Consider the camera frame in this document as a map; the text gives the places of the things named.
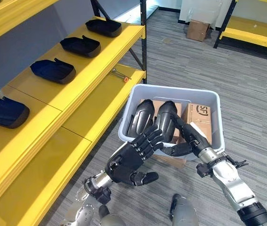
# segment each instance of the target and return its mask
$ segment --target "sf logo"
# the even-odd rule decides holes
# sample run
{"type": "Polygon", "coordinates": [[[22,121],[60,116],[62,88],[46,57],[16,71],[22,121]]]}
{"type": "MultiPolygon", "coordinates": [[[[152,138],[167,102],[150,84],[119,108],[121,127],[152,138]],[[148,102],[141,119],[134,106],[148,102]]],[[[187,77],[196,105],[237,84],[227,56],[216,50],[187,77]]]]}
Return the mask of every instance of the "sf logo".
{"type": "Polygon", "coordinates": [[[196,111],[203,116],[209,115],[208,107],[206,107],[206,106],[197,105],[196,111]]]}

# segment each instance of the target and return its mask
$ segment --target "black shelf post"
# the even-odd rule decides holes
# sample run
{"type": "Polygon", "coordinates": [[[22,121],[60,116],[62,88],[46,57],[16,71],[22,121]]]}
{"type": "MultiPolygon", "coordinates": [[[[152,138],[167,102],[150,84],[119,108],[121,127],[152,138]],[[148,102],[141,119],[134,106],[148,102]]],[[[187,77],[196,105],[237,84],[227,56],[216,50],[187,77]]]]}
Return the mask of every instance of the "black shelf post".
{"type": "MultiPolygon", "coordinates": [[[[97,0],[90,0],[92,9],[94,11],[95,16],[101,16],[100,12],[104,15],[106,19],[110,19],[109,15],[105,12],[103,7],[97,0]]],[[[140,0],[141,7],[141,25],[145,26],[145,38],[142,39],[142,62],[139,60],[135,52],[132,48],[129,49],[129,52],[132,54],[133,58],[136,60],[138,65],[141,67],[143,71],[146,71],[146,77],[143,79],[143,83],[147,84],[147,41],[146,41],[146,23],[147,23],[147,15],[146,15],[146,0],[140,0]]]]}
{"type": "Polygon", "coordinates": [[[234,10],[234,8],[235,8],[235,6],[236,6],[236,3],[237,3],[236,0],[232,0],[230,6],[229,6],[229,8],[228,8],[227,15],[226,15],[226,17],[224,18],[223,24],[222,24],[222,26],[221,26],[221,28],[220,28],[218,37],[217,37],[217,39],[216,39],[216,41],[215,41],[214,48],[217,48],[218,45],[219,45],[219,43],[220,43],[220,36],[221,36],[222,32],[224,32],[225,29],[226,29],[226,27],[227,27],[227,24],[228,24],[228,22],[229,22],[229,19],[231,18],[231,15],[232,15],[233,10],[234,10]]]}
{"type": "Polygon", "coordinates": [[[147,9],[146,0],[139,0],[141,6],[141,25],[145,26],[145,38],[142,39],[142,70],[146,72],[146,77],[143,79],[143,83],[147,84],[147,9]]]}

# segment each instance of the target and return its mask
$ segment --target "robot leg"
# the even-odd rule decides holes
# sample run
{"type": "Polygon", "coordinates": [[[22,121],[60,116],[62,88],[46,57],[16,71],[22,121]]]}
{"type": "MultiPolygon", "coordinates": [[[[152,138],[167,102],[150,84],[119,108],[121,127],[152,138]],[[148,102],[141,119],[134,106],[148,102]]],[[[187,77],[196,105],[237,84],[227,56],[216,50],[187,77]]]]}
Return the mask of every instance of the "robot leg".
{"type": "Polygon", "coordinates": [[[125,222],[115,214],[110,214],[105,205],[100,206],[99,216],[101,218],[101,226],[126,226],[125,222]]]}
{"type": "Polygon", "coordinates": [[[175,194],[170,208],[172,226],[199,226],[196,210],[185,197],[175,194]]]}

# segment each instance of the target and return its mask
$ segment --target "gray carpet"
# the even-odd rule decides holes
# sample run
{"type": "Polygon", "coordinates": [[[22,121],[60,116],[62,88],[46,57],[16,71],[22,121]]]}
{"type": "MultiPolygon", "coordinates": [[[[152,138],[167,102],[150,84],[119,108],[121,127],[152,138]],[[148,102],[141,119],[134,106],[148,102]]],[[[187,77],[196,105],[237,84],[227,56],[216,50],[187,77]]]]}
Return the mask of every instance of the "gray carpet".
{"type": "MultiPolygon", "coordinates": [[[[214,90],[220,95],[227,153],[234,159],[247,159],[239,169],[241,178],[267,209],[267,60],[222,48],[213,49],[217,36],[212,32],[205,42],[186,39],[178,14],[157,10],[148,20],[148,83],[214,90]]],[[[141,43],[133,49],[140,56],[141,43]]],[[[137,67],[130,54],[121,63],[137,67]]],[[[61,193],[40,226],[57,226],[81,181],[103,169],[109,156],[122,144],[117,135],[116,117],[105,135],[61,193]]],[[[192,201],[202,226],[242,226],[238,215],[211,178],[200,178],[190,161],[178,170],[149,159],[145,171],[157,171],[160,178],[146,186],[112,187],[111,212],[119,214],[128,226],[171,226],[170,201],[180,193],[192,201]]],[[[98,225],[98,217],[93,226],[98,225]]]]}

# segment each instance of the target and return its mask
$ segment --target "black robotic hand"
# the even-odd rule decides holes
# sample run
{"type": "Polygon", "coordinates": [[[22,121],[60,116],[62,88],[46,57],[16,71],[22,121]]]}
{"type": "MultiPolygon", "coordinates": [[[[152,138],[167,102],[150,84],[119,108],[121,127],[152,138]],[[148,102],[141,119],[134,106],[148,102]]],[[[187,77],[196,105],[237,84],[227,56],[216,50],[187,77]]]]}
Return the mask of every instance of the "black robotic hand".
{"type": "Polygon", "coordinates": [[[185,123],[177,114],[172,114],[171,119],[174,121],[175,127],[179,129],[181,136],[186,140],[186,143],[164,147],[161,149],[164,153],[170,156],[184,156],[193,152],[198,156],[201,150],[211,147],[205,137],[194,129],[193,126],[185,123]]]}
{"type": "Polygon", "coordinates": [[[158,179],[156,172],[136,171],[157,149],[162,149],[162,131],[153,125],[144,133],[121,146],[109,159],[105,172],[116,183],[141,186],[158,179]]]}

